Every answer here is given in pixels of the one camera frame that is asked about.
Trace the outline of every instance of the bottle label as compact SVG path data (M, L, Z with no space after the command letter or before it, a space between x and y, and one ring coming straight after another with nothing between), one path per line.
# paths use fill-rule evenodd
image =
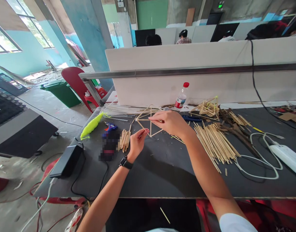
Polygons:
M183 104L185 103L185 99L180 99L177 98L176 103L175 103L175 107L178 109L181 109L183 107Z

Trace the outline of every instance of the hand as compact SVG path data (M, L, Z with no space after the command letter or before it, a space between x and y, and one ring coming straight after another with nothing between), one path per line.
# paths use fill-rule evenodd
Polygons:
M137 131L135 134L130 137L130 152L128 154L128 161L133 163L137 156L140 154L142 149L144 148L145 138L149 133L149 129L141 129Z
M178 136L181 139L194 132L181 115L174 111L159 111L152 117L149 117L149 119L159 128L171 135Z

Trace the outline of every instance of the green trash bin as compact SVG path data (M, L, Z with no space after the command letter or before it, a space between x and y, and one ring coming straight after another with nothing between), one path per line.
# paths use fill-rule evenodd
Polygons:
M64 80L51 81L48 84L41 85L40 89L51 92L68 108L81 103L71 88L67 86L67 82Z

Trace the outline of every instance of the white partition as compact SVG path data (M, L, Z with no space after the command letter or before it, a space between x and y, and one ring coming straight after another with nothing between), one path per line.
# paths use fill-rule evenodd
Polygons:
M255 64L296 63L296 37L254 40ZM251 43L194 43L108 49L111 71L252 64ZM296 70L256 72L255 83L264 101L296 100ZM251 73L117 78L121 105L173 104L183 82L189 82L188 102L218 96L220 103L259 101Z
M193 34L192 43L210 42L216 25L196 26Z
M193 33L195 30L195 26L188 26L188 27L176 27L176 37L175 37L175 43L177 43L177 41L179 40L179 33L184 30L187 29L187 37L189 39L193 39Z
M240 23L233 36L236 40L245 40L250 30L256 28L256 26L263 23L265 22L261 21L252 23Z
M162 45L175 44L176 28L158 28L155 29L155 34L158 34L162 39Z

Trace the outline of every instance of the black power adapter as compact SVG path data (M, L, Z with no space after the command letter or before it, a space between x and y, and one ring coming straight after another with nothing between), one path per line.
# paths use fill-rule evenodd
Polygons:
M68 146L59 161L53 167L49 177L58 179L70 177L82 151L83 148L78 145Z

